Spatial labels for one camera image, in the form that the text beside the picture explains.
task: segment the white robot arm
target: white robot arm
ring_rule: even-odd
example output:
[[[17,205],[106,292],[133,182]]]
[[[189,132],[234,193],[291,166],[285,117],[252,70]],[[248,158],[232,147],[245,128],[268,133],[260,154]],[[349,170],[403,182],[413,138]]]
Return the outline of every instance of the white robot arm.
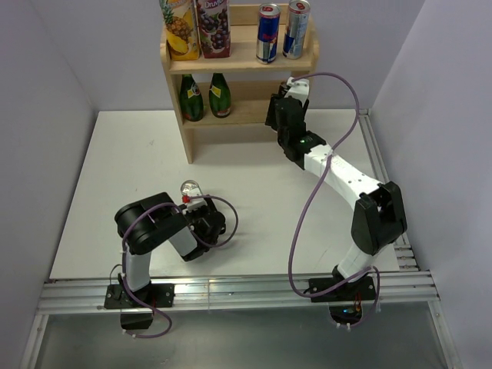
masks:
[[[331,156],[324,181],[354,211],[354,242],[333,273],[336,278],[345,279],[372,265],[383,248],[407,230],[401,191],[393,182],[382,184],[358,171],[332,152],[323,138],[307,131],[304,116],[309,103],[309,81],[292,79],[272,95],[265,124],[277,131],[278,144],[287,158],[305,171],[321,177]]]

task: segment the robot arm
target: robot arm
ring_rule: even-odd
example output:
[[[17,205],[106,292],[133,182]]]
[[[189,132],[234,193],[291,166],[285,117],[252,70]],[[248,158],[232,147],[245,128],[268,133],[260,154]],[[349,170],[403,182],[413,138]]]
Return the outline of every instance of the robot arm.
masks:
[[[181,186],[183,195],[202,195],[198,184],[187,181]],[[148,209],[157,204],[174,204],[165,192],[136,201],[121,208],[115,215],[118,234],[123,237],[128,227]],[[193,199],[180,205],[182,213],[172,207],[153,211],[139,221],[128,236],[126,253],[127,282],[132,292],[144,290],[151,283],[149,267],[151,252],[160,244],[169,241],[184,261],[191,261],[203,255],[216,244],[218,236],[225,232],[225,216],[217,210],[211,199]]]
[[[351,235],[354,240],[333,275],[345,279],[373,264],[378,253],[407,230],[399,187],[382,184],[332,152],[331,146],[306,129],[309,81],[289,78],[271,97],[266,125],[278,133],[278,144],[287,158],[300,168],[320,177],[330,160],[328,183],[354,210]]]

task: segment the black mounting bracket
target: black mounting bracket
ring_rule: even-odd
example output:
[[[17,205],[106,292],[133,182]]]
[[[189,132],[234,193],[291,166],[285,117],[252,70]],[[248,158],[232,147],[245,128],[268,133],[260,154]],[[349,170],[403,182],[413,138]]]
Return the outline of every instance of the black mounting bracket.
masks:
[[[312,278],[308,282],[308,291],[315,293],[334,286],[340,280],[338,278]],[[361,294],[361,301],[372,301],[376,298],[376,288],[371,276],[366,275],[354,283],[345,284],[330,294],[312,298],[311,302],[350,302],[355,300],[357,293]]]
[[[172,283],[150,284],[150,291],[144,302],[156,308],[172,308],[175,286]],[[105,309],[121,310],[138,308],[120,284],[110,284],[106,290]]]
[[[172,308],[175,299],[175,286],[172,283],[148,284],[136,292],[143,302],[156,308]],[[139,305],[125,292],[121,284],[110,284],[106,290],[105,309],[121,310],[137,308]],[[154,320],[153,313],[121,313],[121,328],[127,331],[148,329]]]

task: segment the white table surface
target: white table surface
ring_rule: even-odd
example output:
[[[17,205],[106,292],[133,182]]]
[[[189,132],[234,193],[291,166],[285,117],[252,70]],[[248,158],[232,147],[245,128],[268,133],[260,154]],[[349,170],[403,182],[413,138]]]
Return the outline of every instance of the white table surface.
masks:
[[[306,122],[308,129],[333,144],[353,117],[348,110],[310,110]],[[269,128],[210,128],[197,133],[200,143],[189,165],[173,111],[99,113],[50,278],[107,278],[121,262],[116,211],[162,191],[179,203],[179,188],[187,179],[234,204],[240,217],[238,233],[230,245],[189,262],[165,242],[152,253],[151,276],[286,274],[294,227],[317,178],[286,159]],[[359,128],[337,153],[373,175]],[[223,204],[218,208],[231,230],[232,213]],[[304,222],[294,273],[331,272],[351,244],[351,220],[348,204],[323,186]],[[381,271],[399,270],[392,247],[375,264]]]

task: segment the green glass bottle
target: green glass bottle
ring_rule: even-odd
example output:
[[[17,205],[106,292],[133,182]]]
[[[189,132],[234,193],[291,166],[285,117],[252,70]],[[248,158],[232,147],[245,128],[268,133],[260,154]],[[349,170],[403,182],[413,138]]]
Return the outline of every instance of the green glass bottle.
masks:
[[[217,118],[225,118],[231,113],[231,90],[222,73],[214,73],[208,91],[210,110]]]
[[[191,75],[183,75],[179,91],[179,105],[183,118],[199,121],[203,118],[203,97]]]

